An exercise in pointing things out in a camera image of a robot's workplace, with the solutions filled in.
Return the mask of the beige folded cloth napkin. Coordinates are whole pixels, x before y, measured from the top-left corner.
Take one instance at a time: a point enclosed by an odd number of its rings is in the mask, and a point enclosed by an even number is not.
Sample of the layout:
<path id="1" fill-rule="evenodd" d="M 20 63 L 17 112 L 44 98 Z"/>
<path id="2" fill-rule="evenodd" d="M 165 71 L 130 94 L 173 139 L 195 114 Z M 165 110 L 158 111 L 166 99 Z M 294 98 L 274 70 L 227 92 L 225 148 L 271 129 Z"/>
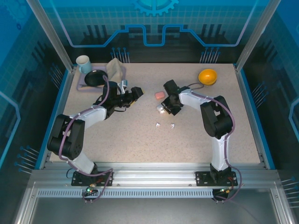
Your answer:
<path id="1" fill-rule="evenodd" d="M 120 83 L 123 80 L 122 62 L 117 58 L 114 58 L 106 65 L 106 70 L 109 81 Z"/>

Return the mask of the black round plate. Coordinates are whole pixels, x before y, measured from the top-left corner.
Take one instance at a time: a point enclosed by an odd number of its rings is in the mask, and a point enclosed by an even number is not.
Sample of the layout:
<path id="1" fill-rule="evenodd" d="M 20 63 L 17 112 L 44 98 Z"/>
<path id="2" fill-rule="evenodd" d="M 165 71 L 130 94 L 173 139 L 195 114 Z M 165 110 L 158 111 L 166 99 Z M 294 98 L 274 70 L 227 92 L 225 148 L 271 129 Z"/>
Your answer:
<path id="1" fill-rule="evenodd" d="M 92 70 L 87 73 L 84 81 L 87 86 L 100 86 L 105 84 L 104 77 L 108 78 L 108 75 L 103 70 Z"/>

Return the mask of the yellow bowl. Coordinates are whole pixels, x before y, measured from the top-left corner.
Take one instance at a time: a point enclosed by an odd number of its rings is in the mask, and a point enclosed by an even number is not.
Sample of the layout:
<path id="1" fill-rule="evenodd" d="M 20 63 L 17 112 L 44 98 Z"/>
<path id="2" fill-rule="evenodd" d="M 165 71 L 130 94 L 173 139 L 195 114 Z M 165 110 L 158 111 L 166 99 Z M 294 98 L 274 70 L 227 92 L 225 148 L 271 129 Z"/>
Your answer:
<path id="1" fill-rule="evenodd" d="M 198 75 L 198 80 L 203 85 L 214 85 L 217 81 L 217 72 L 213 69 L 202 70 Z"/>

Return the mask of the lilac plastic tray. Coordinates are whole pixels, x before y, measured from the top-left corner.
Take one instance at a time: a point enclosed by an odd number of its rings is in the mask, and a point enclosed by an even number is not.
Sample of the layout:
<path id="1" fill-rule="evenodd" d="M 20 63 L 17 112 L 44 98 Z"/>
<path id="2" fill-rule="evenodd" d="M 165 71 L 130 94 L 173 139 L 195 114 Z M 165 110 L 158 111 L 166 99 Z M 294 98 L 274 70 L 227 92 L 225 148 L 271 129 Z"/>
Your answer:
<path id="1" fill-rule="evenodd" d="M 103 70 L 103 71 L 107 72 L 106 66 L 93 66 L 93 70 Z M 123 79 L 126 79 L 126 68 L 124 66 L 122 66 L 122 70 L 124 72 Z M 87 86 L 84 81 L 85 76 L 86 76 L 86 74 L 82 74 L 82 73 L 79 76 L 79 80 L 78 80 L 78 84 L 77 84 L 78 91 L 81 91 L 81 92 L 102 92 L 103 91 L 104 85 L 95 86 L 95 87 Z"/>

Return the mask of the light blue mug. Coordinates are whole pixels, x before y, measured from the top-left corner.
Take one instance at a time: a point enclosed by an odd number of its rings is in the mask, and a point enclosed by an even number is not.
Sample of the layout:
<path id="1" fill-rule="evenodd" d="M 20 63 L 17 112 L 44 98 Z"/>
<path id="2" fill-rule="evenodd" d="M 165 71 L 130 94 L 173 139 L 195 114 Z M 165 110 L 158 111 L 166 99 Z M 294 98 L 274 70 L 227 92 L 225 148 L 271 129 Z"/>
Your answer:
<path id="1" fill-rule="evenodd" d="M 80 73 L 87 74 L 92 71 L 90 58 L 87 55 L 81 55 L 77 57 L 76 63 Z"/>

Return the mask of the aluminium mounting rail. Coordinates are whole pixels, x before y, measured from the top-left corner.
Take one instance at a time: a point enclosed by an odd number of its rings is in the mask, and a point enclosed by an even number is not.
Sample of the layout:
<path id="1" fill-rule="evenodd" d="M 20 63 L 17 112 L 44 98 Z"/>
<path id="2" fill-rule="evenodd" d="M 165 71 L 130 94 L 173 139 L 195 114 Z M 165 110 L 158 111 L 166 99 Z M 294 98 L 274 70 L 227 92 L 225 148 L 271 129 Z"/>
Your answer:
<path id="1" fill-rule="evenodd" d="M 98 163 L 101 171 L 114 170 L 113 188 L 195 188 L 197 171 L 209 171 L 207 163 Z M 246 189 L 269 188 L 277 178 L 275 170 L 260 164 L 238 164 L 238 182 Z M 45 186 L 66 187 L 68 166 L 63 162 L 47 163 L 34 174 Z"/>

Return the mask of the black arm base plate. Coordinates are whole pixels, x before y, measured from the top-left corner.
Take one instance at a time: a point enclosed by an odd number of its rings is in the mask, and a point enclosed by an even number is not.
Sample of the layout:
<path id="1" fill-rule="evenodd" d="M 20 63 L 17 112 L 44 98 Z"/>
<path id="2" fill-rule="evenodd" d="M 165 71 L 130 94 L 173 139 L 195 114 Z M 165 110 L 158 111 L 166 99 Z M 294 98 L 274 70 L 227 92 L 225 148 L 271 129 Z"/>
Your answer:
<path id="1" fill-rule="evenodd" d="M 113 177 L 114 172 L 106 173 L 99 176 L 86 176 L 83 174 L 80 174 L 79 172 L 75 171 L 72 176 L 71 180 L 71 186 L 80 186 L 80 187 L 87 187 L 91 184 L 95 184 L 96 187 L 104 187 L 104 185 L 107 183 L 107 186 L 112 186 L 113 183 Z"/>
<path id="2" fill-rule="evenodd" d="M 233 171 L 215 179 L 210 174 L 210 171 L 198 171 L 195 172 L 195 181 L 198 187 L 238 186 L 236 173 Z"/>

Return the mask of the aluminium frame post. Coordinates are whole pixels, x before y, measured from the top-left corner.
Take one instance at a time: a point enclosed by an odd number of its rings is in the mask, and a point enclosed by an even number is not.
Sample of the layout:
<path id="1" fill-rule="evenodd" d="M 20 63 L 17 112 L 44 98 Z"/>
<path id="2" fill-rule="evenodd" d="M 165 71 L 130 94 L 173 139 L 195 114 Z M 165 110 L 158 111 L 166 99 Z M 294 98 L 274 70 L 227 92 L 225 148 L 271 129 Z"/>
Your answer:
<path id="1" fill-rule="evenodd" d="M 243 68 L 246 61 L 248 60 L 250 54 L 252 53 L 254 47 L 257 44 L 259 38 L 264 33 L 269 21 L 271 20 L 272 16 L 274 15 L 280 2 L 281 2 L 281 0 L 269 0 L 259 21 L 256 24 L 248 42 L 246 43 L 243 51 L 241 52 L 239 59 L 237 60 L 237 63 L 235 65 L 236 73 L 241 72 L 241 69 Z"/>
<path id="2" fill-rule="evenodd" d="M 60 41 L 54 27 L 52 26 L 44 8 L 40 4 L 39 0 L 26 0 L 31 10 L 33 11 L 35 17 L 37 18 L 39 24 L 43 28 L 45 34 L 47 35 L 49 41 L 54 47 L 56 53 L 58 54 L 61 62 L 64 64 L 65 68 L 69 72 L 73 72 L 73 63 L 69 58 L 62 42 Z"/>

